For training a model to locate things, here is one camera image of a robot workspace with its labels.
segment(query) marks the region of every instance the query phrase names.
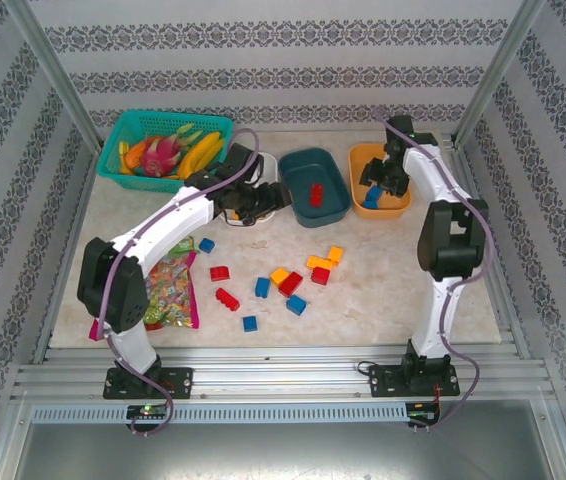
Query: vent grille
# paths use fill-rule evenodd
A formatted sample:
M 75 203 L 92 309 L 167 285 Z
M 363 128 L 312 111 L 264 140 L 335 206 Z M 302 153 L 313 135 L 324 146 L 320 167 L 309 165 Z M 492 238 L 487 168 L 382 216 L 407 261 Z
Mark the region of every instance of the vent grille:
M 39 406 L 35 424 L 114 424 L 125 421 L 127 407 L 116 406 Z M 330 405 L 178 405 L 172 422 L 182 424 L 229 423 L 343 423 L 407 421 L 403 402 L 352 403 Z M 161 420 L 140 420 L 160 423 Z

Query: red block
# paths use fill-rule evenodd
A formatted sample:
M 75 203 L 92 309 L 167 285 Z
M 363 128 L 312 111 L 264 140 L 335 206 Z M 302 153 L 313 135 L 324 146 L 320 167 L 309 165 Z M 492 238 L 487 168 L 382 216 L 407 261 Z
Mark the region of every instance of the red block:
M 311 278 L 314 283 L 327 285 L 327 281 L 330 278 L 330 271 L 326 268 L 314 267 Z
M 230 279 L 230 269 L 227 267 L 212 267 L 210 268 L 210 277 L 213 282 Z
M 232 295 L 227 293 L 222 288 L 219 288 L 216 291 L 216 298 L 219 302 L 221 302 L 223 305 L 225 305 L 227 308 L 229 308 L 233 312 L 236 312 L 239 309 L 239 307 L 241 306 L 241 304 L 239 303 L 239 301 L 236 298 L 234 298 Z
M 288 277 L 283 280 L 281 285 L 279 285 L 279 292 L 281 292 L 286 297 L 291 297 L 294 291 L 299 287 L 301 282 L 303 281 L 303 277 L 300 276 L 296 272 L 292 272 L 288 275 Z
M 320 207 L 323 205 L 323 185 L 313 183 L 310 190 L 310 205 L 312 207 Z

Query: toy block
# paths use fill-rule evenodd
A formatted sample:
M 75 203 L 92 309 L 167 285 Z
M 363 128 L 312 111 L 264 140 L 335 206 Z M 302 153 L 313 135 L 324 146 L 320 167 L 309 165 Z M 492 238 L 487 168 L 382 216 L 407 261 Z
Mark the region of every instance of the toy block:
M 310 256 L 310 258 L 307 259 L 307 268 L 321 267 L 321 268 L 325 268 L 326 270 L 332 270 L 333 266 L 334 264 L 329 260 L 315 257 L 314 255 Z
M 204 238 L 203 240 L 201 240 L 201 243 L 199 243 L 199 250 L 205 253 L 212 253 L 214 245 L 215 243 L 212 240 L 210 240 L 209 238 Z
M 241 306 L 239 301 L 236 298 L 234 298 L 234 296 L 230 295 L 227 291 L 225 291 L 222 288 L 219 288 L 216 291 L 215 296 L 216 296 L 216 299 L 219 302 L 221 302 L 223 305 L 225 305 L 227 308 L 229 308 L 233 312 L 236 312 L 239 309 L 239 307 Z
M 230 269 L 227 267 L 212 267 L 210 268 L 210 277 L 213 282 L 220 282 L 221 280 L 230 279 Z
M 310 189 L 310 206 L 320 207 L 323 205 L 323 185 L 313 183 Z
M 301 297 L 297 297 L 296 295 L 292 295 L 287 302 L 285 302 L 285 306 L 291 312 L 296 313 L 297 315 L 301 315 L 305 307 L 307 307 L 307 302 L 303 300 Z
M 343 257 L 343 249 L 341 247 L 332 246 L 332 248 L 330 248 L 330 254 L 327 256 L 327 259 L 338 267 L 339 262 L 341 261 L 341 257 Z
M 247 332 L 256 332 L 259 328 L 256 326 L 256 317 L 243 317 L 243 330 Z
M 272 280 L 272 283 L 278 287 L 289 274 L 290 272 L 284 268 L 278 268 L 272 275 L 270 275 L 270 279 Z
M 327 285 L 327 281 L 330 278 L 330 271 L 325 268 L 315 267 L 312 270 L 312 281 L 318 283 L 319 285 Z
M 270 279 L 259 277 L 256 281 L 256 288 L 254 289 L 254 293 L 257 297 L 267 298 L 268 294 L 270 293 Z
M 303 277 L 296 272 L 292 272 L 288 277 L 281 282 L 279 285 L 279 292 L 281 292 L 286 297 L 290 297 L 294 291 L 299 288 L 299 285 L 303 281 Z
M 365 195 L 365 200 L 370 202 L 378 202 L 383 195 L 383 189 L 379 187 L 372 187 L 367 191 L 367 195 Z

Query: black mounting plate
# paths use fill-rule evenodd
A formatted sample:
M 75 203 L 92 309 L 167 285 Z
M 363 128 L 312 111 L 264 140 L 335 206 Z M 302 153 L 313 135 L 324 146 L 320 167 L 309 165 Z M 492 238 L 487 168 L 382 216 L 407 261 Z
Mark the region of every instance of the black mounting plate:
M 456 369 L 449 365 L 446 374 L 414 375 L 407 384 L 401 365 L 372 365 L 368 373 L 372 397 L 457 397 L 461 394 Z
M 158 384 L 166 388 L 174 400 L 188 400 L 192 392 L 192 380 L 194 370 L 191 368 L 161 367 Z M 164 395 L 156 389 L 150 394 L 142 390 L 127 390 L 124 384 L 123 371 L 118 368 L 110 368 L 105 377 L 103 398 L 106 400 L 141 400 L 141 399 L 163 399 Z

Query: yellow block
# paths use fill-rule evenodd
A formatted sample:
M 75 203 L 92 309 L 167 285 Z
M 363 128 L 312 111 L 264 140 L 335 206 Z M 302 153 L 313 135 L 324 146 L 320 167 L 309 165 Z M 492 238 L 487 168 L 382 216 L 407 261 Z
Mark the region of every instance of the yellow block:
M 338 267 L 342 256 L 343 249 L 341 247 L 332 247 L 330 248 L 330 254 L 327 256 L 327 258 L 330 262 Z
M 334 264 L 329 260 L 315 257 L 314 255 L 312 255 L 310 258 L 307 259 L 307 268 L 321 267 L 321 268 L 325 268 L 326 270 L 332 270 L 333 266 Z
M 270 275 L 270 279 L 272 280 L 272 283 L 278 287 L 289 275 L 290 272 L 284 268 L 278 268 L 272 275 Z

